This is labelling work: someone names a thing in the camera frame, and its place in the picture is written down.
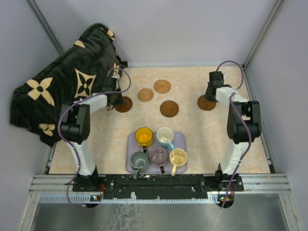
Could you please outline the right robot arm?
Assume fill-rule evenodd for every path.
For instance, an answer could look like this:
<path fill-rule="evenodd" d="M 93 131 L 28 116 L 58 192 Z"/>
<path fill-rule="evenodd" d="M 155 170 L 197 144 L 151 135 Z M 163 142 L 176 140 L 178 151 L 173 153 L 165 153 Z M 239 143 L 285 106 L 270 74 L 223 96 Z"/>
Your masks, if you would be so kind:
<path fill-rule="evenodd" d="M 240 96 L 230 85 L 224 83 L 224 76 L 220 71 L 209 73 L 205 100 L 221 103 L 228 109 L 227 135 L 230 143 L 225 158 L 219 164 L 222 174 L 215 178 L 216 187 L 224 191 L 232 185 L 229 175 L 236 174 L 252 142 L 261 134 L 260 103 Z"/>

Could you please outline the light blue mug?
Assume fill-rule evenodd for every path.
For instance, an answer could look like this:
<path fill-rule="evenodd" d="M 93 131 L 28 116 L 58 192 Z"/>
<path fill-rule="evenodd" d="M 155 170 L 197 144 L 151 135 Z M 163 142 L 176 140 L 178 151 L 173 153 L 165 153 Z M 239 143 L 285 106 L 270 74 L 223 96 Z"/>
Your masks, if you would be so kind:
<path fill-rule="evenodd" d="M 174 132 L 172 129 L 168 127 L 160 128 L 156 133 L 156 138 L 162 147 L 170 150 L 174 149 L 174 144 L 172 143 L 174 139 Z"/>

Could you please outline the woven rattan coaster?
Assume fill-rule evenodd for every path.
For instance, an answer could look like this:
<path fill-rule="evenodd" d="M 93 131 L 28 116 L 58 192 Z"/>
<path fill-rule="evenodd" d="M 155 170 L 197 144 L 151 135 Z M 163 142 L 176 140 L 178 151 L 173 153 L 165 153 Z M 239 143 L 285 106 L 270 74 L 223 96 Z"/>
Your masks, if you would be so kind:
<path fill-rule="evenodd" d="M 154 92 L 149 88 L 143 88 L 139 90 L 137 97 L 141 102 L 149 102 L 153 99 Z"/>
<path fill-rule="evenodd" d="M 160 94 L 168 93 L 171 90 L 171 84 L 164 79 L 158 80 L 154 83 L 154 90 Z"/>

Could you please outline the brown wooden coaster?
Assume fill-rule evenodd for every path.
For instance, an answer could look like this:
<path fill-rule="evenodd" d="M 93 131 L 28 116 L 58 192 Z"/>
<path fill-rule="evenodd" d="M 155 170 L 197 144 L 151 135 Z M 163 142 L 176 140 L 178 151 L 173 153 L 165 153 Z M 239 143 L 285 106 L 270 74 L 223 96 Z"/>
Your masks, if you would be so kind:
<path fill-rule="evenodd" d="M 126 113 L 132 108 L 133 101 L 130 97 L 127 96 L 123 96 L 122 100 L 123 100 L 122 104 L 116 105 L 115 109 L 120 113 Z"/>
<path fill-rule="evenodd" d="M 197 105 L 201 110 L 212 111 L 216 107 L 216 102 L 208 101 L 204 95 L 201 95 L 197 100 Z"/>
<path fill-rule="evenodd" d="M 179 106 L 175 101 L 165 101 L 160 105 L 160 112 L 165 117 L 175 117 L 179 112 Z"/>

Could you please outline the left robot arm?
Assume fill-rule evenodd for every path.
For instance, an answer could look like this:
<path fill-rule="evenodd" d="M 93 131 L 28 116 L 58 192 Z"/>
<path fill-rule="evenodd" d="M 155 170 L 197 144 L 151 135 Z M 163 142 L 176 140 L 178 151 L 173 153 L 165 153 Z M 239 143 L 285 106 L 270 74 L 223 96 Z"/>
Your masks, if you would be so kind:
<path fill-rule="evenodd" d="M 64 103 L 61 108 L 57 131 L 69 146 L 77 165 L 77 176 L 85 176 L 83 185 L 90 191 L 99 188 L 100 179 L 94 176 L 96 165 L 92 160 L 88 137 L 90 116 L 99 109 L 123 102 L 122 90 L 117 76 L 107 77 L 102 92 Z"/>

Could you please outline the cream yellow mug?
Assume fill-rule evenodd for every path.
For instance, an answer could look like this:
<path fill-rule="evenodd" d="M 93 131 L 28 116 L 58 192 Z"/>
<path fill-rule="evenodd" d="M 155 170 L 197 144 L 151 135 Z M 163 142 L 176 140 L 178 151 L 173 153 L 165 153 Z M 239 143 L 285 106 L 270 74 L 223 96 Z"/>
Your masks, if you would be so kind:
<path fill-rule="evenodd" d="M 177 148 L 171 151 L 169 154 L 169 159 L 173 165 L 171 176 L 175 176 L 177 168 L 186 164 L 188 156 L 183 149 Z"/>

